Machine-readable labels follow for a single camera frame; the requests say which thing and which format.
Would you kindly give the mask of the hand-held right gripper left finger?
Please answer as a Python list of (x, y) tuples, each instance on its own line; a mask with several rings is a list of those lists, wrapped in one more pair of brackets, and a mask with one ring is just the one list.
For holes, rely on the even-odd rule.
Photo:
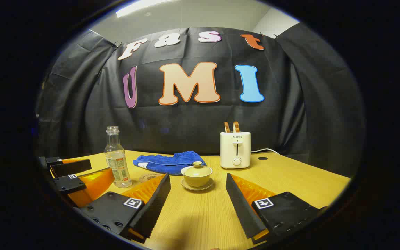
[(145, 243), (171, 190), (170, 175), (160, 175), (122, 194), (107, 192), (76, 212), (96, 226)]

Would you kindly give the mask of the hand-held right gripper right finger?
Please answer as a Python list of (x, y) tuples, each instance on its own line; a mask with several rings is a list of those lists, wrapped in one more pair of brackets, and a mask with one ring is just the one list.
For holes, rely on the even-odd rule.
[(289, 237), (326, 209), (316, 208), (291, 192), (276, 194), (230, 173), (226, 190), (246, 237), (254, 244)]

